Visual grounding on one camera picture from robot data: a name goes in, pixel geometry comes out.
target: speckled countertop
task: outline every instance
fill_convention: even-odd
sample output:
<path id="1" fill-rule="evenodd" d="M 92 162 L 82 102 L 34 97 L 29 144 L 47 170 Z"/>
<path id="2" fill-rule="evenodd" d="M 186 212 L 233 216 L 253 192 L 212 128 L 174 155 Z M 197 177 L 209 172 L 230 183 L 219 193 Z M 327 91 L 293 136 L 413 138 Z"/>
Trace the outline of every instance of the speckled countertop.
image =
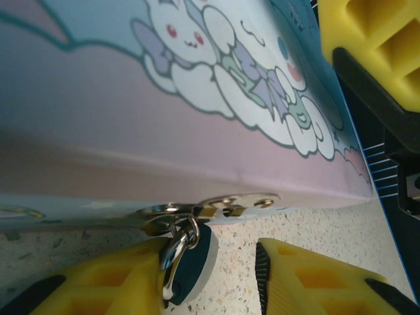
<path id="1" fill-rule="evenodd" d="M 300 209 L 230 226 L 219 238 L 215 269 L 201 295 L 165 314 L 260 314 L 254 276 L 255 244 L 269 237 L 386 276 L 413 298 L 377 200 L 344 209 Z M 49 272 L 144 239 L 138 230 L 79 230 L 0 236 L 0 305 Z"/>

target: metal ring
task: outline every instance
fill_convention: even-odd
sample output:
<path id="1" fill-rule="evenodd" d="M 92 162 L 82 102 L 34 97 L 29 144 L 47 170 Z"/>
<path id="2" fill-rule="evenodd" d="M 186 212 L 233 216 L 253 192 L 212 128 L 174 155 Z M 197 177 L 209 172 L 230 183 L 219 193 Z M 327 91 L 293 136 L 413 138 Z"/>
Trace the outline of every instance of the metal ring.
<path id="1" fill-rule="evenodd" d="M 197 220 L 194 217 L 188 217 L 188 221 L 192 225 L 192 238 L 188 238 L 188 244 L 186 246 L 187 249 L 196 248 L 198 243 L 200 242 L 200 229 L 198 228 Z"/>
<path id="2" fill-rule="evenodd" d="M 173 281 L 177 273 L 178 264 L 186 247 L 188 245 L 187 232 L 179 232 L 169 243 L 162 249 L 160 257 L 160 269 L 166 270 L 165 278 L 163 279 L 162 294 L 164 300 L 173 298 Z"/>

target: cartoon bunny illustration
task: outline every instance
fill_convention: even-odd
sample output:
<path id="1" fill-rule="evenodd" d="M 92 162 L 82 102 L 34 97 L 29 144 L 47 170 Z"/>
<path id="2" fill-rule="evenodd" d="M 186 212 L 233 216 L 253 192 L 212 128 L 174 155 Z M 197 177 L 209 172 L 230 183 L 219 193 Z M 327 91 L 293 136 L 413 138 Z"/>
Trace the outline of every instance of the cartoon bunny illustration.
<path id="1" fill-rule="evenodd" d="M 133 20 L 132 29 L 145 48 L 144 66 L 155 84 L 181 94 L 199 110 L 233 117 L 213 79 L 217 50 L 206 31 L 190 18 L 185 2 L 147 0 L 147 4 L 153 28 Z"/>
<path id="2" fill-rule="evenodd" d="M 277 31 L 272 31 L 274 29 L 272 27 L 273 21 L 270 21 L 269 18 L 263 19 L 268 24 L 264 25 L 263 22 L 263 25 L 259 23 L 256 27 L 246 9 L 244 11 L 240 9 L 248 6 L 241 7 L 238 4 L 237 10 L 229 10 L 226 6 L 231 6 L 231 2 L 214 0 L 211 4 L 218 11 L 227 14 L 226 20 L 234 29 L 234 36 L 230 36 L 229 32 L 220 32 L 220 28 L 213 29 L 211 21 L 216 20 L 213 17 L 216 14 L 209 14 L 209 12 L 216 9 L 214 7 L 208 9 L 208 5 L 202 5 L 203 17 L 206 25 L 208 25 L 207 29 L 217 45 L 219 47 L 230 47 L 231 51 L 225 49 L 225 53 L 229 53 L 235 60 L 239 60 L 238 63 L 245 73 L 247 72 L 246 67 L 253 66 L 261 76 L 265 74 L 269 77 L 269 87 L 271 87 L 271 84 L 273 87 L 280 87 L 278 89 L 266 89 L 268 91 L 266 94 L 269 97 L 262 98 L 264 104 L 266 104 L 265 107 L 269 109 L 272 117 L 275 117 L 275 120 L 272 121 L 267 110 L 263 109 L 264 106 L 261 106 L 261 108 L 255 107 L 255 104 L 259 103 L 255 98 L 249 97 L 247 93 L 241 95 L 239 91 L 234 93 L 237 87 L 231 82 L 231 78 L 223 73 L 215 72 L 217 82 L 224 82 L 220 85 L 220 90 L 235 114 L 248 127 L 259 128 L 275 141 L 283 145 L 296 147 L 304 156 L 319 151 L 325 158 L 332 159 L 334 144 L 328 123 L 314 102 L 309 97 L 303 96 L 303 92 L 306 90 L 305 76 L 301 66 L 296 63 L 295 57 L 293 58 L 289 52 L 284 40 L 278 36 Z M 261 8 L 262 6 L 256 5 L 256 12 L 269 16 L 266 12 L 259 12 L 258 10 L 261 11 Z M 263 64 L 272 67 L 274 70 L 267 70 Z M 233 75 L 235 72 L 230 71 L 230 73 L 232 77 L 237 78 L 238 75 Z M 236 83 L 237 86 L 241 87 L 239 80 L 236 80 Z M 261 84 L 255 85 L 253 92 L 260 86 Z M 257 93 L 258 96 L 264 95 L 262 91 L 259 92 Z"/>

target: yellow plastic part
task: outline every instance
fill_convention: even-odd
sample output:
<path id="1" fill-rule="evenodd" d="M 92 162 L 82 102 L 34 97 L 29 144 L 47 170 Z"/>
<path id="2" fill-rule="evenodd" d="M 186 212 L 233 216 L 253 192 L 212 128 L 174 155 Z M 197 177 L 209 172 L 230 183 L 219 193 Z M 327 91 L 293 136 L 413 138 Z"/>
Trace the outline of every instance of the yellow plastic part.
<path id="1" fill-rule="evenodd" d="M 364 281 L 384 277 L 282 241 L 259 241 L 270 257 L 266 315 L 398 315 Z"/>
<path id="2" fill-rule="evenodd" d="M 319 0 L 322 51 L 345 48 L 407 111 L 420 112 L 420 1 Z"/>
<path id="3" fill-rule="evenodd" d="M 66 281 L 31 315 L 163 314 L 159 250 L 166 241 L 148 240 L 58 272 Z"/>

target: white bunny character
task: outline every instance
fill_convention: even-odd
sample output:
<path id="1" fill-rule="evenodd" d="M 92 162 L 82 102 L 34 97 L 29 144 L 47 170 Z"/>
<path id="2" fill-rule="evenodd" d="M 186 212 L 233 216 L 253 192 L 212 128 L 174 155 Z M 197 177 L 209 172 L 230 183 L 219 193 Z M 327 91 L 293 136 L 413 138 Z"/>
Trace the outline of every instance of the white bunny character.
<path id="1" fill-rule="evenodd" d="M 334 145 L 328 122 L 314 102 L 303 96 L 306 90 L 303 71 L 295 61 L 296 56 L 289 52 L 279 30 L 274 27 L 276 21 L 273 20 L 270 7 L 259 1 L 243 4 L 240 0 L 212 0 L 211 4 L 227 16 L 236 40 L 229 41 L 229 37 L 225 36 L 223 31 L 208 28 L 218 46 L 243 46 L 261 68 L 275 69 L 275 79 L 283 90 L 283 93 L 279 94 L 281 99 L 276 100 L 277 110 L 273 112 L 275 121 L 272 121 L 268 110 L 253 106 L 249 97 L 242 96 L 239 92 L 235 93 L 234 88 L 224 89 L 222 85 L 220 89 L 235 114 L 246 125 L 259 128 L 276 142 L 294 146 L 303 156 L 320 151 L 325 158 L 332 159 Z M 206 18 L 206 5 L 203 6 L 203 11 Z M 256 22 L 256 16 L 264 18 Z M 218 76 L 217 72 L 216 77 L 218 82 L 231 79 L 223 73 Z"/>
<path id="2" fill-rule="evenodd" d="M 132 21 L 144 47 L 144 66 L 156 85 L 179 93 L 203 112 L 233 117 L 213 78 L 218 50 L 207 32 L 189 15 L 184 0 L 146 0 L 152 28 Z"/>

